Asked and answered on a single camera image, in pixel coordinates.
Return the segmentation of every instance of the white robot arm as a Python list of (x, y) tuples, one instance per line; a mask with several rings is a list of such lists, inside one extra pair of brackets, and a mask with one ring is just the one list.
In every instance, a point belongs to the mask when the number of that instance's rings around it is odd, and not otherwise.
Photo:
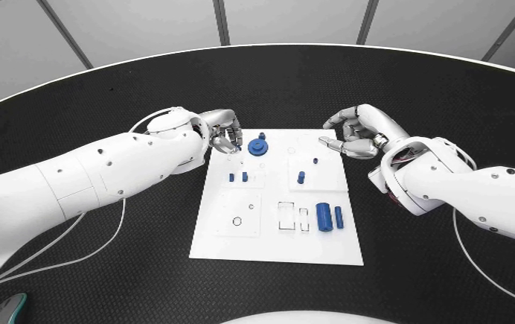
[(229, 109), (199, 115), (166, 110), (143, 134), (117, 134), (0, 175), (0, 267), (58, 223), (201, 166), (208, 146), (238, 152), (242, 134)]
[(323, 128), (343, 122), (345, 142), (320, 137), (332, 150), (358, 159), (383, 150), (369, 172), (378, 190), (414, 215), (448, 203), (483, 229), (515, 238), (515, 169), (474, 169), (465, 153), (441, 138), (409, 137), (368, 104), (340, 110)]

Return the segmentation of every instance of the robotic hand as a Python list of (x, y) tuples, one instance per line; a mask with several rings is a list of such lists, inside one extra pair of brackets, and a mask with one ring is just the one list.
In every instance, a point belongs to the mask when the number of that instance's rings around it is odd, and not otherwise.
[(409, 137), (368, 104), (340, 110), (323, 129), (339, 122), (345, 142), (326, 136), (319, 142), (356, 159), (370, 159), (383, 151), (369, 180), (409, 213), (418, 216), (448, 203), (480, 228), (515, 238), (515, 169), (475, 170), (474, 161), (452, 143)]
[(199, 115), (181, 107), (165, 111), (143, 134), (132, 132), (133, 126), (127, 133), (0, 175), (0, 267), (58, 223), (201, 166), (208, 147), (238, 152), (242, 134), (229, 109)]

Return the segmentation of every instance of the round table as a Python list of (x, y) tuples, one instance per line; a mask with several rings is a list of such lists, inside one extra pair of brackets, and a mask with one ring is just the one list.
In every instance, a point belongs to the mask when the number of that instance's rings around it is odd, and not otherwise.
[[(169, 106), (192, 112), (231, 108), (244, 136), (244, 128), (320, 128), (329, 115), (363, 103), (409, 135), (454, 142), (480, 168), (515, 166), (513, 87), (507, 68), (353, 45), (252, 45), (146, 57), (0, 102), (0, 172), (127, 131)], [(515, 300), (465, 260), (451, 208), (412, 216), (368, 181), (376, 164), (378, 159), (343, 157), (363, 267), (189, 259), (202, 166), (127, 199), (120, 233), (96, 256), (0, 285), (0, 301), (27, 293), (28, 323), (201, 324), (301, 310), (395, 323), (511, 323)], [(120, 204), (87, 213), (24, 270), (91, 252), (112, 236), (119, 216)], [(68, 224), (27, 244), (4, 269)], [(478, 266), (515, 290), (515, 241), (461, 216), (457, 226)]]

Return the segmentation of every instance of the grey wall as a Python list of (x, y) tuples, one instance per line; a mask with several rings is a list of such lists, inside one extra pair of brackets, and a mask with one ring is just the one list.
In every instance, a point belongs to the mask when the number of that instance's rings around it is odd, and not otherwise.
[(0, 0), (0, 98), (122, 60), (268, 42), (383, 45), (515, 67), (513, 0)]

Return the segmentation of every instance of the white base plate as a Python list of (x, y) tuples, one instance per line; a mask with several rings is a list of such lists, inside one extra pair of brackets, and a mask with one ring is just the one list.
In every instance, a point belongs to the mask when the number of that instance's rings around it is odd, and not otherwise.
[[(268, 148), (252, 156), (247, 142), (258, 132)], [(212, 150), (189, 258), (362, 266), (343, 165), (339, 154), (319, 144), (319, 136), (334, 138), (334, 131), (244, 129), (240, 153)], [(303, 184), (299, 171), (306, 173)], [(316, 203), (330, 206), (329, 232), (317, 229)], [(334, 226), (334, 206), (343, 229)]]

